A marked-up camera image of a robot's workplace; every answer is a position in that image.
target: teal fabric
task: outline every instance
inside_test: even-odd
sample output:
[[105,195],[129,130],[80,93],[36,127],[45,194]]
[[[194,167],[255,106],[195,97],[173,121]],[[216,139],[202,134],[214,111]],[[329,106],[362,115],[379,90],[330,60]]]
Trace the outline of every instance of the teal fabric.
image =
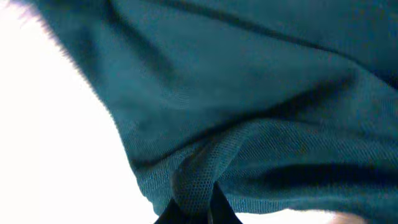
[[398,223],[397,1],[31,2],[156,214],[206,212],[217,181],[235,212]]

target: dark object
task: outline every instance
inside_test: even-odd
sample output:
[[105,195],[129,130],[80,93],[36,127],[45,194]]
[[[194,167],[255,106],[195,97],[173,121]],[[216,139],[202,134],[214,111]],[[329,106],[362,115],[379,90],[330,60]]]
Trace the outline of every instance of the dark object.
[[184,214],[174,199],[167,205],[155,224],[242,224],[229,206],[227,199],[217,183],[214,184],[213,196],[208,213],[190,217]]

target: teal shirt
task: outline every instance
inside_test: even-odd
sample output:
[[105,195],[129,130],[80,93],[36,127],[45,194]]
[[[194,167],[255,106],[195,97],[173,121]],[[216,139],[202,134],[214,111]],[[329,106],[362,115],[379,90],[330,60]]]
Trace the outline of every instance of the teal shirt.
[[31,2],[156,214],[207,211],[217,182],[235,212],[398,223],[397,1]]

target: bright white background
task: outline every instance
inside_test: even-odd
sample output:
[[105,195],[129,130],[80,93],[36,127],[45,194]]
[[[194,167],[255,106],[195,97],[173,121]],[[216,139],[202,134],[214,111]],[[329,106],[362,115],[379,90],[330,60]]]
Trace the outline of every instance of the bright white background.
[[[0,0],[0,223],[154,223],[106,108],[26,6]],[[237,214],[329,223],[332,214]]]

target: shirt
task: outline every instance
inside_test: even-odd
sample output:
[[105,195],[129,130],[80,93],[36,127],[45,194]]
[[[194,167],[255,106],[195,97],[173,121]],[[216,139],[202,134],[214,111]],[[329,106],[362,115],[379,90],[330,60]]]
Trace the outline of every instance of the shirt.
[[30,2],[156,214],[206,212],[217,183],[234,212],[398,222],[397,1]]

